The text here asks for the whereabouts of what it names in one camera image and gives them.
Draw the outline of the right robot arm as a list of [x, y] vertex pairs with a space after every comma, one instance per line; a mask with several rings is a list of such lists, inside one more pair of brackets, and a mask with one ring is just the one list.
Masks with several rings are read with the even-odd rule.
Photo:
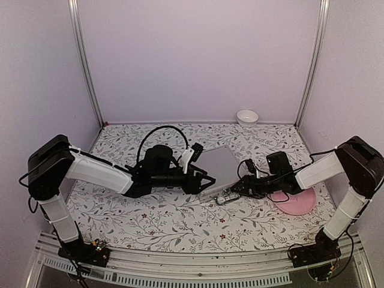
[[383, 185], [383, 155], [360, 137], [353, 136], [316, 156], [318, 160], [294, 169], [285, 152], [272, 153], [266, 158], [268, 176], [258, 178], [255, 168], [249, 167], [250, 173], [241, 177], [229, 191], [257, 199], [277, 191], [293, 196], [337, 176], [345, 176], [345, 196], [317, 233], [316, 244], [310, 249], [313, 260], [322, 262], [332, 254], [340, 236], [359, 218]]

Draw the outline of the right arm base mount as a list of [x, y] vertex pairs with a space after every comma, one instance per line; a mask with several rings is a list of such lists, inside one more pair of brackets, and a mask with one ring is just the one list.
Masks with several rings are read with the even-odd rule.
[[293, 245], [288, 249], [287, 256], [293, 267], [298, 268], [339, 258], [341, 251], [338, 242], [317, 242], [306, 246]]

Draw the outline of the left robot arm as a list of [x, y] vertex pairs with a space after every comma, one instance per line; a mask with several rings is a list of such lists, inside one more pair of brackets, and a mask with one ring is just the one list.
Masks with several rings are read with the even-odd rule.
[[44, 212], [62, 249], [76, 260], [85, 260], [89, 247], [59, 192], [64, 179], [99, 185], [132, 199], [158, 187], [181, 188], [185, 194], [197, 195], [215, 184], [215, 178], [194, 165], [202, 151], [198, 143], [186, 144], [175, 158], [170, 147], [155, 145], [144, 158], [136, 158], [135, 166], [120, 167], [71, 146], [67, 136], [59, 134], [29, 157], [28, 172], [19, 178], [19, 184]]

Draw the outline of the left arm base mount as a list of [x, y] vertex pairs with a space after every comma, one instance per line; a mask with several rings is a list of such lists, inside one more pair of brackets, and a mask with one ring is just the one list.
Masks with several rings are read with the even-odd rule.
[[104, 240], [96, 239], [87, 244], [82, 239], [77, 239], [62, 243], [58, 256], [74, 262], [105, 268], [109, 261], [110, 249], [107, 248], [107, 242]]

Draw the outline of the aluminium poker case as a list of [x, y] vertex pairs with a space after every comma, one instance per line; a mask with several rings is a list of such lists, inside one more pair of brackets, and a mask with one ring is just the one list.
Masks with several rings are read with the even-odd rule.
[[198, 195], [201, 203], [224, 197], [225, 189], [239, 180], [236, 174], [238, 164], [239, 161], [227, 145], [202, 152], [196, 166], [205, 170], [208, 176], [215, 178], [215, 184]]

